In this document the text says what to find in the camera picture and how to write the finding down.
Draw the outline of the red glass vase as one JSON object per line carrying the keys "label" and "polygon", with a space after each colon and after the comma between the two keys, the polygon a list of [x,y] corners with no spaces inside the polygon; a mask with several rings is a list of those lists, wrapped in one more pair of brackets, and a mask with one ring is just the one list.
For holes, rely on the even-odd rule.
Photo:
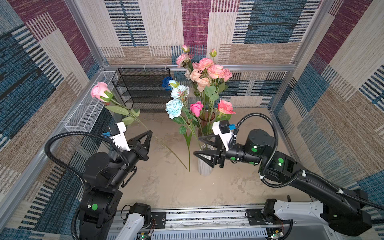
{"label": "red glass vase", "polygon": [[199,129],[199,135],[200,136],[206,136],[213,133],[212,130],[212,123],[214,122],[216,118],[215,113],[210,114],[209,111],[205,111],[205,113],[201,113],[199,116],[200,119],[200,129]]}

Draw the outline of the white ribbed ceramic vase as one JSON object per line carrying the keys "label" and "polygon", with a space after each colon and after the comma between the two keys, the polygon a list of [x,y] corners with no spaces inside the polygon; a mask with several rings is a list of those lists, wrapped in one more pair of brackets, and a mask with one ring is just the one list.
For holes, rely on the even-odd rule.
{"label": "white ribbed ceramic vase", "polygon": [[[202,145],[202,150],[214,150],[214,148],[210,145]],[[211,168],[208,164],[206,164],[203,160],[201,159],[198,159],[198,172],[200,173],[200,175],[202,176],[209,176],[212,171],[214,170],[213,168]]]}

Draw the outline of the pink rose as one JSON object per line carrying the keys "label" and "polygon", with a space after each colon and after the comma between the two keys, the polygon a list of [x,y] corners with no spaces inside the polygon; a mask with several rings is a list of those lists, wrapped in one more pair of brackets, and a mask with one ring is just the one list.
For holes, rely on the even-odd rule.
{"label": "pink rose", "polygon": [[232,103],[225,101],[223,99],[220,99],[218,106],[214,108],[211,116],[211,120],[209,120],[207,124],[207,130],[206,133],[212,134],[212,126],[213,123],[219,122],[219,121],[224,121],[224,120],[230,120],[232,115],[235,114],[234,107]]}

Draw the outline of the light blue carnation spray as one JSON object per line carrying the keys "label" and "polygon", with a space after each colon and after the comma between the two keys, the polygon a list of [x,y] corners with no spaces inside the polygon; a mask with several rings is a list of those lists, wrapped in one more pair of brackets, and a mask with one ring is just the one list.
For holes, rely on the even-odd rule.
{"label": "light blue carnation spray", "polygon": [[190,88],[173,80],[170,81],[173,88],[170,92],[171,99],[166,103],[166,112],[169,118],[180,125],[181,135],[192,134],[192,138],[198,140],[198,122],[190,111],[189,94]]}

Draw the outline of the magenta rose stem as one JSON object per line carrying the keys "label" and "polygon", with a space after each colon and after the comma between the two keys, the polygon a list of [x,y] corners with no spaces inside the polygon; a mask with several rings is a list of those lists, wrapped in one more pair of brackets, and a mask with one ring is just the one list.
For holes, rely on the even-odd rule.
{"label": "magenta rose stem", "polygon": [[201,112],[203,109],[204,109],[204,105],[202,104],[201,101],[198,101],[195,104],[191,104],[191,106],[190,106],[190,111],[192,112],[192,114],[197,119],[200,136],[203,135],[203,127],[202,127],[201,120],[200,120],[200,115],[201,115]]}

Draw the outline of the blue rose stem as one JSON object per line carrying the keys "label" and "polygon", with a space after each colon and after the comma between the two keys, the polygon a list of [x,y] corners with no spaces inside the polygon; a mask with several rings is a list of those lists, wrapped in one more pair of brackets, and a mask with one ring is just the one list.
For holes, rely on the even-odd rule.
{"label": "blue rose stem", "polygon": [[173,88],[170,85],[170,81],[173,81],[172,77],[165,77],[162,82],[162,87],[165,91],[171,91]]}

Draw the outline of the pink carnation spray stem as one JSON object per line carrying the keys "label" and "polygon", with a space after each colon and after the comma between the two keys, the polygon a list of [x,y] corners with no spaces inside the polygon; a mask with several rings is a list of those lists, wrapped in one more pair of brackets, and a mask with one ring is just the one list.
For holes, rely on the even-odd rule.
{"label": "pink carnation spray stem", "polygon": [[211,82],[210,87],[205,87],[203,92],[199,92],[192,82],[192,86],[194,88],[194,95],[199,98],[198,101],[201,101],[204,105],[204,109],[201,113],[205,113],[205,111],[209,111],[212,114],[214,108],[218,106],[220,101],[220,93],[226,90],[227,85],[223,79],[220,78],[222,70],[225,69],[222,65],[215,64],[213,58],[217,55],[216,50],[212,50],[210,53],[210,57],[208,59],[212,60],[213,64],[207,68],[207,74]]}

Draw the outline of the light pink rose stem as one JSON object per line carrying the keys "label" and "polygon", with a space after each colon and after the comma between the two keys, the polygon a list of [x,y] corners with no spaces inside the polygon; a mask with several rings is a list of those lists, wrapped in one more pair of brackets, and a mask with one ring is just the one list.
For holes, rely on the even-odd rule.
{"label": "light pink rose stem", "polygon": [[91,96],[96,97],[101,102],[104,103],[105,108],[112,113],[119,114],[123,116],[120,122],[124,122],[126,127],[137,122],[139,124],[143,124],[143,122],[139,119],[141,114],[140,110],[128,109],[127,107],[121,105],[112,91],[108,88],[108,85],[103,82],[98,82],[97,85],[92,89]]}

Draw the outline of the pink rose spray stem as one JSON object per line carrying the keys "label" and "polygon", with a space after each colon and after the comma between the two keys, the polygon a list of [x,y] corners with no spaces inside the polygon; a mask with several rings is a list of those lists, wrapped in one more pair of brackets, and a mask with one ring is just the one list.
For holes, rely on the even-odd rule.
{"label": "pink rose spray stem", "polygon": [[227,82],[232,76],[233,74],[230,72],[229,69],[223,69],[220,78],[223,79],[224,82]]}

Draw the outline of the pale peach carnation spray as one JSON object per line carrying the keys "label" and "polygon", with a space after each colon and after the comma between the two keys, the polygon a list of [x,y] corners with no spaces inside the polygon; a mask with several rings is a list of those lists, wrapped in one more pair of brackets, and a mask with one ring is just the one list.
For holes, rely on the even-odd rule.
{"label": "pale peach carnation spray", "polygon": [[203,58],[198,63],[193,63],[193,55],[188,46],[182,45],[183,53],[177,57],[176,64],[178,67],[186,69],[185,77],[191,80],[194,87],[203,92],[205,87],[210,87],[211,82],[207,74],[207,68],[209,68],[213,62],[208,58]]}

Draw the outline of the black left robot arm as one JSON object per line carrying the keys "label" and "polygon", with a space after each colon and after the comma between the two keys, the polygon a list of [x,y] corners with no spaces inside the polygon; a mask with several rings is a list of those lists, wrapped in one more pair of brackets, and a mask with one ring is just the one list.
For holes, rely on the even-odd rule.
{"label": "black left robot arm", "polygon": [[[55,164],[72,173],[81,182],[82,200],[71,222],[71,235],[74,240],[105,240],[117,213],[124,188],[137,172],[138,161],[147,161],[153,132],[148,130],[125,143],[130,150],[120,150],[113,140],[106,136],[88,132],[67,132],[50,138],[44,147],[46,156]],[[96,153],[86,161],[83,173],[59,160],[51,152],[51,146],[61,138],[85,136],[109,144],[118,154],[113,159],[107,153]]]}

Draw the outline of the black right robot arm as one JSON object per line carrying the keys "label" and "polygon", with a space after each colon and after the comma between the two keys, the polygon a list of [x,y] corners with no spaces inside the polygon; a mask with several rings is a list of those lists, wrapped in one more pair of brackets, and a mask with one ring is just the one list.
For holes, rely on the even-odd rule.
{"label": "black right robot arm", "polygon": [[314,198],[312,202],[292,202],[267,199],[261,211],[248,210],[246,217],[251,225],[288,224],[293,229],[295,221],[319,223],[333,231],[357,237],[383,219],[373,219],[364,210],[369,206],[382,210],[383,206],[369,201],[363,190],[348,190],[331,183],[322,176],[306,169],[292,157],[278,151],[278,132],[269,135],[261,129],[251,130],[245,144],[237,143],[240,125],[228,120],[215,122],[213,133],[200,137],[206,144],[204,150],[194,155],[214,168],[224,167],[226,161],[259,167],[261,182],[273,189],[293,187]]}

